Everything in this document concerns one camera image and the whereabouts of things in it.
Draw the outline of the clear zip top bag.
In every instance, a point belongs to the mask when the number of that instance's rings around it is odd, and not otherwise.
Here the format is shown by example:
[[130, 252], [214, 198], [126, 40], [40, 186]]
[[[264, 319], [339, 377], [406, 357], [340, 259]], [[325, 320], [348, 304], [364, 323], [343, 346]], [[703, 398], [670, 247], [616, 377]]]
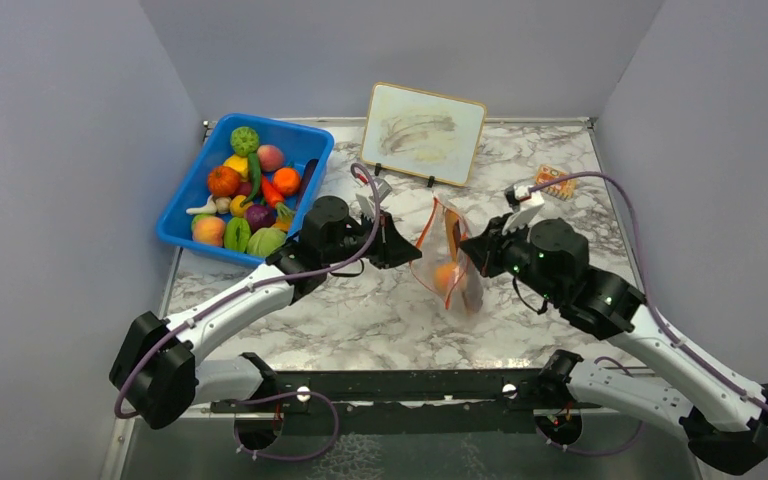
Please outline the clear zip top bag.
[[466, 315], [459, 307], [452, 306], [447, 309], [445, 306], [444, 297], [441, 297], [434, 289], [433, 285], [433, 272], [434, 269], [443, 263], [450, 261], [448, 245], [445, 233], [444, 213], [446, 210], [455, 211], [461, 218], [462, 226], [468, 228], [466, 239], [472, 235], [470, 225], [467, 219], [449, 202], [446, 202], [438, 195], [433, 196], [433, 203], [428, 220], [421, 231], [419, 238], [415, 245], [421, 250], [422, 257], [418, 260], [409, 263], [411, 273], [414, 278], [423, 285], [428, 291], [435, 294], [440, 300], [442, 307], [452, 313], [462, 317], [471, 317], [474, 315]]

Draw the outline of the toy green starfruit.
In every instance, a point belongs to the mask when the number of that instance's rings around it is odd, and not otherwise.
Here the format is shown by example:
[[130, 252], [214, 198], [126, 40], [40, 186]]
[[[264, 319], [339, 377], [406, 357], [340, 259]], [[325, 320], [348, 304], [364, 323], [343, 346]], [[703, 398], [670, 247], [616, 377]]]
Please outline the toy green starfruit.
[[245, 253], [252, 232], [245, 218], [232, 217], [226, 224], [223, 246], [227, 250]]

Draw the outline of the toy orange pumpkin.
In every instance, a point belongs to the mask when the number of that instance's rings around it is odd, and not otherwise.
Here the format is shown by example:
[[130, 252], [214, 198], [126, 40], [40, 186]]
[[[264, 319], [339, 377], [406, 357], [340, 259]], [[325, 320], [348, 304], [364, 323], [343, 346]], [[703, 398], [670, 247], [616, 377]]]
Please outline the toy orange pumpkin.
[[215, 167], [207, 177], [207, 188], [214, 197], [230, 197], [238, 189], [241, 175], [228, 166]]

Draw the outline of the toy peach bottom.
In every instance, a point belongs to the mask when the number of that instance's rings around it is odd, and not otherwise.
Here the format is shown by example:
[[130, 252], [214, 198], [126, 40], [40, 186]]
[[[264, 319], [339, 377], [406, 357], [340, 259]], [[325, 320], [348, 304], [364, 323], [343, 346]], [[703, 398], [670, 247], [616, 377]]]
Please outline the toy peach bottom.
[[219, 217], [200, 218], [192, 229], [192, 240], [199, 244], [222, 248], [226, 223]]

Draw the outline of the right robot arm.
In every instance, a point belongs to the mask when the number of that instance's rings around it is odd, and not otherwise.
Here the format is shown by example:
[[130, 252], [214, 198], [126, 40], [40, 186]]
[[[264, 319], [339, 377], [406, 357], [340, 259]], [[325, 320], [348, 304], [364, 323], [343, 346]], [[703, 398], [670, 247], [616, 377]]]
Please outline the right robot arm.
[[507, 231], [511, 218], [495, 217], [461, 242], [479, 273], [511, 275], [571, 326], [634, 356], [664, 381], [617, 375], [558, 350], [536, 383], [545, 404], [570, 400], [633, 416], [685, 441], [699, 460], [730, 475], [768, 457], [768, 383], [726, 369], [665, 322], [640, 290], [591, 265], [587, 239], [564, 220]]

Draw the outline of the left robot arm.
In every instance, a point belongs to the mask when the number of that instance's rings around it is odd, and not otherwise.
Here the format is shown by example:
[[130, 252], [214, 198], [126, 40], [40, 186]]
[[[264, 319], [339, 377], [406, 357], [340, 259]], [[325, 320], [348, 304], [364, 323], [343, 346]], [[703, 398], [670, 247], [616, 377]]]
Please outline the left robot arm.
[[139, 416], [161, 429], [193, 405], [236, 400], [250, 410], [266, 408], [277, 389], [263, 360], [253, 353], [212, 360], [210, 353], [312, 293], [334, 270], [358, 260], [395, 268], [421, 256], [388, 212], [369, 205], [355, 220], [344, 200], [317, 199], [300, 230], [237, 284], [166, 319], [146, 312], [131, 323], [109, 374], [118, 391], [115, 416]]

